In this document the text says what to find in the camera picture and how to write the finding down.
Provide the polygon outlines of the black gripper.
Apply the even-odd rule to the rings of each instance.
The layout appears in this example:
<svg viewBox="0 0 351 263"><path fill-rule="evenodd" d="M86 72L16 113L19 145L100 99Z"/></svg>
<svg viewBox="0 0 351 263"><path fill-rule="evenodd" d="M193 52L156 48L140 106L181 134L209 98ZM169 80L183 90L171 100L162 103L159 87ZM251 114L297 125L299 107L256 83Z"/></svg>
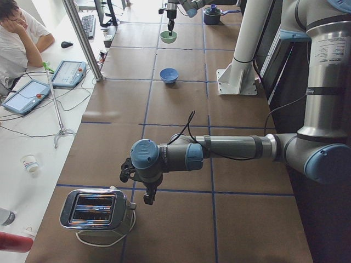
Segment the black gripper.
<svg viewBox="0 0 351 263"><path fill-rule="evenodd" d="M167 13L168 18L168 35L172 36L174 29L174 20L177 17L177 0L166 0L165 3L162 4L162 7L158 10L159 14Z"/></svg>
<svg viewBox="0 0 351 263"><path fill-rule="evenodd" d="M132 164L131 158L126 158L121 165L120 180L126 183L129 179L138 181L146 187L143 200L147 205L153 205L157 187L162 183L163 174L160 166L156 163L146 169L138 169Z"/></svg>

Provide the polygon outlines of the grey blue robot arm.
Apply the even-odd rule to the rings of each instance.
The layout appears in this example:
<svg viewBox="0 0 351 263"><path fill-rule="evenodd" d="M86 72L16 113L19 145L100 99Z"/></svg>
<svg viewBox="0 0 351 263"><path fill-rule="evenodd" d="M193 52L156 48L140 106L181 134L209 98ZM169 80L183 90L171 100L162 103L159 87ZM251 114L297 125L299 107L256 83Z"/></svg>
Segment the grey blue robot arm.
<svg viewBox="0 0 351 263"><path fill-rule="evenodd" d="M174 29L174 20L177 17L177 8L180 4L185 10L188 17L192 18L197 14L197 11L204 7L206 4L209 4L211 0L198 0L198 1L187 1L187 0L167 0L162 4L162 7L158 10L159 14L167 12L168 18L168 34L171 36Z"/></svg>
<svg viewBox="0 0 351 263"><path fill-rule="evenodd" d="M280 37L311 42L303 127L293 134L264 136L180 133L161 145L142 139L122 164L120 180L143 183L148 205L153 204L164 173L199 170L210 157L269 158L321 184L348 180L350 147L342 113L350 86L350 1L283 1Z"/></svg>

